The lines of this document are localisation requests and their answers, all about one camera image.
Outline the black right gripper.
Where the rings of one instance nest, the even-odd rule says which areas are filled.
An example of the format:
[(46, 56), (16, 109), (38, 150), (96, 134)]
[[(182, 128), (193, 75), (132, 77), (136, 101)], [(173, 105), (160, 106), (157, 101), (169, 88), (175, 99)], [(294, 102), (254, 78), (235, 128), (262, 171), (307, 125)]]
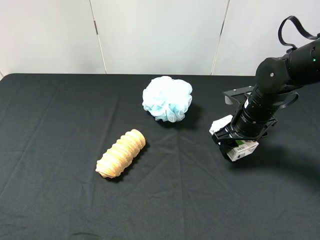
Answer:
[(233, 116), (225, 116), (214, 120), (211, 124), (211, 137), (219, 145), (219, 150), (226, 160), (230, 160), (228, 153), (238, 147), (237, 140), (257, 141), (266, 137), (268, 129), (277, 124), (277, 120), (272, 117), (261, 130), (258, 130), (256, 135), (250, 136), (249, 132), (240, 131), (235, 124), (232, 125), (232, 119)]

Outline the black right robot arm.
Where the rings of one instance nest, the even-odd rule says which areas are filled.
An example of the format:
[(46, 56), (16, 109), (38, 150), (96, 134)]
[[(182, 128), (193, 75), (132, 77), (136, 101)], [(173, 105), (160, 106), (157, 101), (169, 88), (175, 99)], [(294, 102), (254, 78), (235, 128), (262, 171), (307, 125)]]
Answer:
[(277, 124), (276, 111), (298, 100), (297, 89), (320, 81), (320, 41), (314, 40), (282, 57), (268, 57), (255, 73), (255, 86), (223, 92), (225, 99), (236, 104), (231, 120), (212, 133), (224, 157), (238, 147), (239, 141), (257, 142)]

